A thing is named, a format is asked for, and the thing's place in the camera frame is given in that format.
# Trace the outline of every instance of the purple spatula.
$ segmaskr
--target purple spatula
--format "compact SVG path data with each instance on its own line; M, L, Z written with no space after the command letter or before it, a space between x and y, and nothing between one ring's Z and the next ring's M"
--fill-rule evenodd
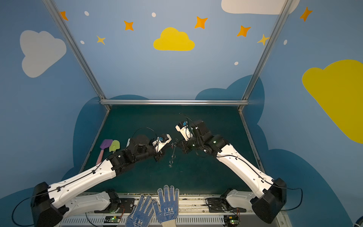
M102 157L103 157L103 150L105 150L106 148L111 146L112 143L112 139L104 139L101 146L99 146L101 148L101 152L99 153L96 165L100 164L102 161Z

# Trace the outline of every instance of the robotic arm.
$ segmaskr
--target robotic arm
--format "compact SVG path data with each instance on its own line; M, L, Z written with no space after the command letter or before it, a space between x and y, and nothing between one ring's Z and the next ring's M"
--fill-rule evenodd
M239 154L234 147L220 135L212 135L204 121L192 122L188 129L188 122L180 122L175 128L184 139L176 145L183 153L200 149L217 158L228 166L252 190L249 196L237 190L229 189L221 195L221 202L225 210L245 208L253 210L255 214L266 223L271 223L286 203L286 183L278 178L274 180L247 159Z
M53 227L63 218L87 211L116 212L119 198L114 191L76 197L87 189L114 178L131 168L137 161L154 157L158 161L171 144L169 134L154 141L145 135L130 138L123 150L74 177L48 185L42 182L34 187L31 209L35 227Z

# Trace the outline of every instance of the glove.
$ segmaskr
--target glove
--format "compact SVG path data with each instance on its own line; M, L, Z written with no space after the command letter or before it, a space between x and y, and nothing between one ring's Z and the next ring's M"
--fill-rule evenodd
M164 186L164 193L162 189L158 189L160 207L156 201L152 203L154 207L156 219L163 227L176 227L175 220L179 214L179 189L174 186Z
M127 217L125 227L147 227L154 215L154 209L152 208L153 202L155 202L155 200L151 199L151 195L148 195L145 201L144 195L141 195L139 203Z

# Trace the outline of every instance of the pink spatula handle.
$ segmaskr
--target pink spatula handle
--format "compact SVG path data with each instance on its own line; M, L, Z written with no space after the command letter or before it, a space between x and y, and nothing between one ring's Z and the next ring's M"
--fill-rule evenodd
M97 162L96 165L100 164L102 161L102 157L103 157L103 150L101 150L101 152L99 153L99 156L97 158Z

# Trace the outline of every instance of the yellow cloud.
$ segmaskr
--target yellow cloud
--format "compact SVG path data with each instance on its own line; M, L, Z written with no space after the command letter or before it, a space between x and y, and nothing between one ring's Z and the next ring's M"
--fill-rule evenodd
M363 64L342 60L302 77L307 91L351 140L363 143Z
M188 51L194 48L195 44L189 39L185 32L175 28L166 28L160 38L154 41L154 48L157 50Z

